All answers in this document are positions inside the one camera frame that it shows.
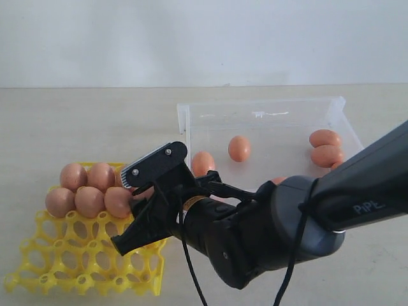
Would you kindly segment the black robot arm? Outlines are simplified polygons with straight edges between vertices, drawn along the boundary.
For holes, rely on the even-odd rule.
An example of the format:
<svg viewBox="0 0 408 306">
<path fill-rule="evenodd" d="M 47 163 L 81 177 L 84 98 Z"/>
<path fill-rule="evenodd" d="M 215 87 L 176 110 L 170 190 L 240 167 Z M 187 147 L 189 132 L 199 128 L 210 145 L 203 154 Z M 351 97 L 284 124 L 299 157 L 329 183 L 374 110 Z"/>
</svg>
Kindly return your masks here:
<svg viewBox="0 0 408 306">
<path fill-rule="evenodd" d="M 218 276 L 242 289 L 266 271 L 329 256 L 348 229 L 407 213 L 407 124 L 401 124 L 320 178 L 292 176 L 249 192 L 216 171 L 194 177 L 182 142 L 167 143 L 125 167 L 134 216 L 112 237 L 120 254 L 176 237 L 205 255 Z"/>
</svg>

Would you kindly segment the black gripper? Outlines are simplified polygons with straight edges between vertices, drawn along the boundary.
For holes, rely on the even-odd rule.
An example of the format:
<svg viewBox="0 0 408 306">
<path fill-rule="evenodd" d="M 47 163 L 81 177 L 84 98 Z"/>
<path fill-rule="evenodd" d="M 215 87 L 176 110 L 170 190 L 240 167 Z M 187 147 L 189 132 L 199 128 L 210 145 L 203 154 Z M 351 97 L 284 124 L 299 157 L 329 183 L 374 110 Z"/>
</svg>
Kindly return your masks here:
<svg viewBox="0 0 408 306">
<path fill-rule="evenodd" d="M 154 187 L 149 200 L 134 200 L 131 211 L 134 220 L 120 235 L 110 238 L 116 251 L 124 256 L 131 251 L 170 236 L 179 237 L 177 223 L 182 202 L 197 195 L 210 196 L 206 189 L 210 181 L 220 182 L 217 171 L 194 177 L 187 165 L 180 164 L 142 188 Z"/>
</svg>

